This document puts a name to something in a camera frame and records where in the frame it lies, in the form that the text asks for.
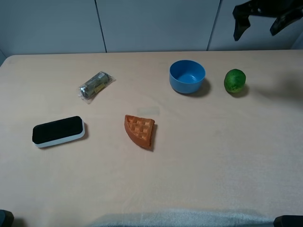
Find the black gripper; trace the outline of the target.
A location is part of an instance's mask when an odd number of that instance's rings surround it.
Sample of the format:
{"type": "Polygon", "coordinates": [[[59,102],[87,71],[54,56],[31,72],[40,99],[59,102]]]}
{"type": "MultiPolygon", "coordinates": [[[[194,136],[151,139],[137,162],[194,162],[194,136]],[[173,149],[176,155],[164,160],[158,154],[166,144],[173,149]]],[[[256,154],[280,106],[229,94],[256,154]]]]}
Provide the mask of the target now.
{"type": "Polygon", "coordinates": [[[276,17],[270,28],[272,36],[303,17],[303,0],[249,0],[235,6],[234,40],[239,41],[243,33],[250,28],[249,16],[276,17]]]}

